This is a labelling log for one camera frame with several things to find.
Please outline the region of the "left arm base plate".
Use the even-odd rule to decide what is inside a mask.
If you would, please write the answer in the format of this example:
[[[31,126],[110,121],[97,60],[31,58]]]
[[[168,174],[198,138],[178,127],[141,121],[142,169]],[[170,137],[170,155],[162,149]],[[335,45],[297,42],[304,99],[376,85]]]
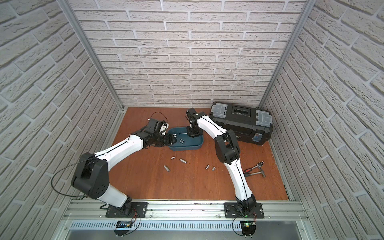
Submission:
[[[106,218],[144,218],[147,212],[148,202],[129,202],[121,208],[109,205],[106,212]]]

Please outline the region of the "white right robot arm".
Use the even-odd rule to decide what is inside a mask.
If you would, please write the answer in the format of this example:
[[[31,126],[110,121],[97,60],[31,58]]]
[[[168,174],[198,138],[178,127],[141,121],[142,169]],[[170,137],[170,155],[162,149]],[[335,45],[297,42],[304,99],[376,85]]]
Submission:
[[[256,199],[248,186],[240,160],[240,147],[234,131],[226,130],[217,125],[204,112],[197,113],[194,108],[186,110],[190,126],[189,136],[199,136],[206,132],[215,140],[217,158],[227,168],[234,185],[238,211],[248,215],[256,206]]]

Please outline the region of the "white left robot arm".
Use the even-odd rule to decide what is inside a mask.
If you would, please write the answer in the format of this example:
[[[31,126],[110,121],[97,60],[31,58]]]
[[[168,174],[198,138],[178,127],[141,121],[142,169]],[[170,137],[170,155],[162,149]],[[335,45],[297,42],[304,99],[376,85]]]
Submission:
[[[110,170],[130,155],[150,146],[161,148],[176,143],[176,138],[167,133],[168,128],[165,121],[149,119],[147,125],[112,147],[95,154],[82,154],[71,180],[72,187],[94,200],[124,208],[130,201],[129,197],[110,184]]]

